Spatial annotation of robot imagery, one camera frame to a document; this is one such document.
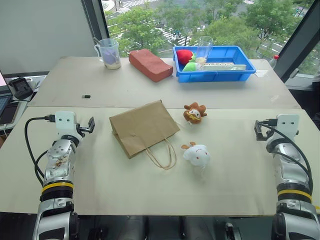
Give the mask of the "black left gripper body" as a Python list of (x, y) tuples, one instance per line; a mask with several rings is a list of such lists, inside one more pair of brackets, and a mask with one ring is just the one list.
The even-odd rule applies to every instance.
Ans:
[(88, 127), (84, 127), (84, 126), (80, 126), (79, 123), (77, 123), (76, 125), (76, 131), (77, 133), (82, 137), (84, 138), (85, 137), (85, 132), (88, 132)]

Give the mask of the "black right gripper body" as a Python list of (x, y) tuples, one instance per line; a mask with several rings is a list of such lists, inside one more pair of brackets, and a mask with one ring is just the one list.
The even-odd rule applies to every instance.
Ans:
[(269, 126), (267, 124), (261, 123), (260, 126), (268, 129), (266, 131), (266, 136), (262, 136), (262, 140), (267, 141), (274, 134), (275, 130), (272, 126)]

